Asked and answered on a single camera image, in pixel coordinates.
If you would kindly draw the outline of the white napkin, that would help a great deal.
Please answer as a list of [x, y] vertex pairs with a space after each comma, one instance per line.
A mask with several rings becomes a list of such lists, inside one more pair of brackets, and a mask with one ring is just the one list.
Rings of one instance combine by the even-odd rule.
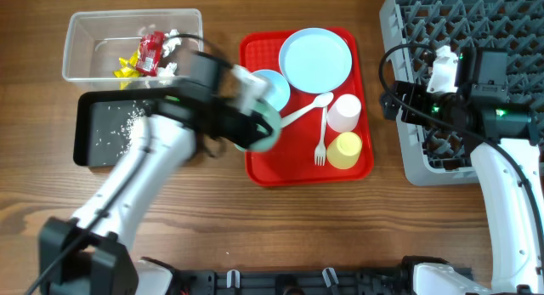
[[162, 44], [162, 57], [166, 58], [170, 55], [177, 46], [182, 44], [182, 40], [179, 37], [179, 31], [172, 29], [170, 32], [165, 34], [165, 40]]
[[175, 72], [178, 65], [175, 62], [168, 63], [165, 67], [157, 68], [157, 75], [159, 77], [175, 77]]

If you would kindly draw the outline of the white rice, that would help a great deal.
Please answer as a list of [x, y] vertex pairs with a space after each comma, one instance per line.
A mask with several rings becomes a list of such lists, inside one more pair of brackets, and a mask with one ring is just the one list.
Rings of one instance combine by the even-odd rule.
[[133, 139], [134, 125], [146, 115], [145, 100], [97, 102], [91, 106], [89, 155], [105, 165], [123, 156]]

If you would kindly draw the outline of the yellow snack wrapper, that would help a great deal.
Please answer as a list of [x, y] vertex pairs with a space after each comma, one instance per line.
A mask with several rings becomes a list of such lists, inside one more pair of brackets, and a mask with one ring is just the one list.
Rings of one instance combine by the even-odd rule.
[[137, 62], [139, 61], [139, 52], [135, 51], [130, 58], [118, 59], [120, 68], [113, 71], [113, 75], [116, 78], [135, 78], [140, 77], [141, 73], [136, 69]]

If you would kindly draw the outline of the yellow plastic cup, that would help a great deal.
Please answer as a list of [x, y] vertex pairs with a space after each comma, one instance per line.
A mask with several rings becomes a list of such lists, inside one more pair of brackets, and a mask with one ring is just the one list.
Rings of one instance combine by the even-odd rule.
[[350, 169], [359, 160], [361, 138], [353, 132], [340, 133], [328, 146], [326, 158], [337, 169]]

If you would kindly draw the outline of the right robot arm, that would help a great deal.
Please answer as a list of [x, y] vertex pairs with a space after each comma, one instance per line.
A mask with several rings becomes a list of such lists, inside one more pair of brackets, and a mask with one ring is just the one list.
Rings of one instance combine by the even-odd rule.
[[412, 265], [408, 287], [414, 294], [541, 294], [539, 134], [535, 112], [508, 100], [507, 52], [422, 49], [433, 63], [428, 84], [384, 82], [383, 115], [461, 135], [484, 196], [493, 270], [486, 288], [429, 258]]

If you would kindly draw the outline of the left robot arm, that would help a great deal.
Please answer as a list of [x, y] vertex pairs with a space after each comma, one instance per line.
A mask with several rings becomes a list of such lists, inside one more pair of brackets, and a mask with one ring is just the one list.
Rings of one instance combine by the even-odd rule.
[[240, 65], [196, 52], [187, 77], [131, 95], [153, 103], [138, 135], [101, 188], [67, 220], [50, 218], [39, 236], [43, 294], [175, 294], [173, 267], [133, 261], [140, 223], [167, 178], [190, 161], [201, 138], [227, 139], [249, 149], [275, 128], [261, 107], [270, 82]]

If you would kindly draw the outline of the white plastic cup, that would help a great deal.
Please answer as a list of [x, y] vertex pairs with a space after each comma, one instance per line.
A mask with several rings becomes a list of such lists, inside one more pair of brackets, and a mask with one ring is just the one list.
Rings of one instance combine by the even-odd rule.
[[357, 126], [361, 110], [362, 104], [355, 95], [341, 95], [327, 112], [327, 124], [338, 133], [351, 132]]

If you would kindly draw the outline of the red snack wrapper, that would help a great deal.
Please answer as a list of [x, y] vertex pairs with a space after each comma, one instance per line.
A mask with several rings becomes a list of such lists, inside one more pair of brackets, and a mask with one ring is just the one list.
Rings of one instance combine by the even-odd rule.
[[138, 59], [135, 69], [142, 75], [155, 77], [162, 57], [162, 45], [166, 35], [162, 31], [154, 31], [143, 36], [139, 43]]

